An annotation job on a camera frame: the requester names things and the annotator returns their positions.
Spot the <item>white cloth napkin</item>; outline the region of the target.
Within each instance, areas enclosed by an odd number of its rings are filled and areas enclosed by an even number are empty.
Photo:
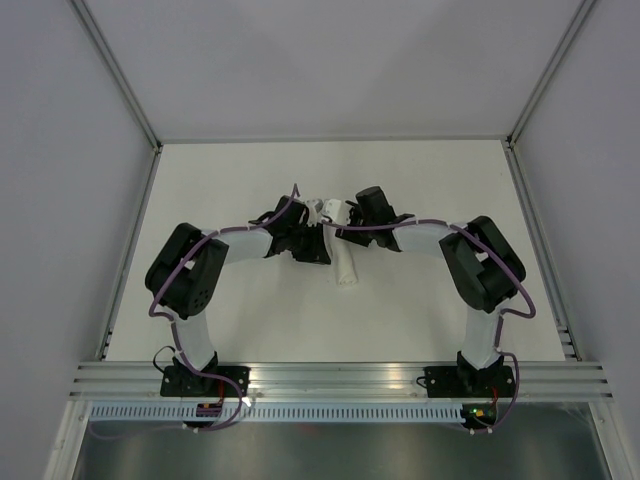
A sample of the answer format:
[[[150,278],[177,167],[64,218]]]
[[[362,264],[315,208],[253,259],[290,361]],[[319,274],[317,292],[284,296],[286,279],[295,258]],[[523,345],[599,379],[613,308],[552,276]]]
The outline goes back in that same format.
[[[336,285],[340,288],[356,285],[358,277],[349,243],[338,238],[335,230],[330,227],[323,228],[323,235],[334,271]]]

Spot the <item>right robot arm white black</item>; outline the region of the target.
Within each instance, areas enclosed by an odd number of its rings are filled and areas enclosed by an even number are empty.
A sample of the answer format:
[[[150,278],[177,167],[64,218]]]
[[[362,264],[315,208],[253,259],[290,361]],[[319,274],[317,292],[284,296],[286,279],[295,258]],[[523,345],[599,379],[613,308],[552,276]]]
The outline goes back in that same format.
[[[348,204],[346,218],[327,207],[326,227],[352,244],[379,247],[397,253],[422,253],[442,258],[454,287],[467,306],[464,340],[456,367],[447,380],[464,397],[479,396],[504,386],[509,395],[514,375],[504,365],[500,350],[504,316],[525,319],[536,315],[534,303],[523,286],[524,264],[495,222],[478,216],[468,223],[398,215],[378,186],[360,191]]]

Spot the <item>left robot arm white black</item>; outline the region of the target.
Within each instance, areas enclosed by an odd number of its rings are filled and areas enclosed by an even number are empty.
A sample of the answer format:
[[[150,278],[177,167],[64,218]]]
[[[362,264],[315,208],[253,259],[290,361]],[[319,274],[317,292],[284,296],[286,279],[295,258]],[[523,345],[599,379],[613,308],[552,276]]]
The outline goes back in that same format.
[[[331,263],[318,224],[322,207],[319,199],[302,202],[290,195],[245,226],[211,232],[189,223],[176,226],[145,277],[153,295],[149,315],[169,321],[174,342],[163,396],[208,396],[227,385],[218,372],[205,313],[225,266],[283,252],[302,263]]]

